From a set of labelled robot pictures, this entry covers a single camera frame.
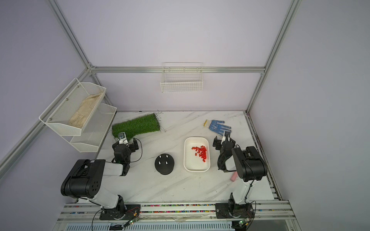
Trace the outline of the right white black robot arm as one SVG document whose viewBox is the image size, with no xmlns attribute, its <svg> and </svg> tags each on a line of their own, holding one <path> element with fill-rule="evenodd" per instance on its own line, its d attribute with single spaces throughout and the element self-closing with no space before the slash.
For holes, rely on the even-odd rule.
<svg viewBox="0 0 370 231">
<path fill-rule="evenodd" d="M 265 161 L 254 146 L 241 149 L 229 134 L 221 140 L 215 137 L 213 147 L 220 151 L 218 169 L 224 173 L 236 172 L 239 177 L 228 201 L 215 204 L 216 217 L 253 219 L 256 202 L 250 196 L 256 184 L 267 175 Z"/>
</svg>

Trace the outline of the black round screw base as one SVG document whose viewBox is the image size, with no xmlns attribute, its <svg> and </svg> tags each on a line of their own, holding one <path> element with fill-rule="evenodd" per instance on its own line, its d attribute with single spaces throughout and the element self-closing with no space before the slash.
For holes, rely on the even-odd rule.
<svg viewBox="0 0 370 231">
<path fill-rule="evenodd" d="M 161 175 L 169 175 L 174 168 L 174 158 L 170 154 L 161 154 L 155 160 L 155 169 Z"/>
</svg>

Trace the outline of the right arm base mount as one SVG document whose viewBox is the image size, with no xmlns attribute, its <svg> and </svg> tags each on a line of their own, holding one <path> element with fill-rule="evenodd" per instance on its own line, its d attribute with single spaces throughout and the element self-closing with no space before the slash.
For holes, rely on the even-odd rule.
<svg viewBox="0 0 370 231">
<path fill-rule="evenodd" d="M 254 209 L 251 203 L 229 205 L 228 203 L 215 204 L 217 218 L 254 218 Z"/>
</svg>

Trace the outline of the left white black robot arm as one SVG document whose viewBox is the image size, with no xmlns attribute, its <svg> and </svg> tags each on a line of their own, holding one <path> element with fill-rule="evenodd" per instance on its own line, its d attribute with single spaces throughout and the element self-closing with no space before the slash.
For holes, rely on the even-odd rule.
<svg viewBox="0 0 370 231">
<path fill-rule="evenodd" d="M 127 206 L 121 195 L 102 186 L 103 177 L 126 176 L 131 164 L 131 154 L 139 149 L 136 139 L 126 139 L 112 145 L 114 158 L 111 162 L 103 159 L 79 159 L 61 185 L 63 196 L 84 199 L 100 206 L 101 220 L 133 219 L 139 216 L 141 206 Z"/>
</svg>

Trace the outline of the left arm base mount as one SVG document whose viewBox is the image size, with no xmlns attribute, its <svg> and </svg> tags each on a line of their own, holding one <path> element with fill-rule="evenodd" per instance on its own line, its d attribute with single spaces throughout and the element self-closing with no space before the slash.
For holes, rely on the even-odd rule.
<svg viewBox="0 0 370 231">
<path fill-rule="evenodd" d="M 125 204 L 123 209 L 104 209 L 100 214 L 100 220 L 131 220 L 140 214 L 140 204 Z"/>
</svg>

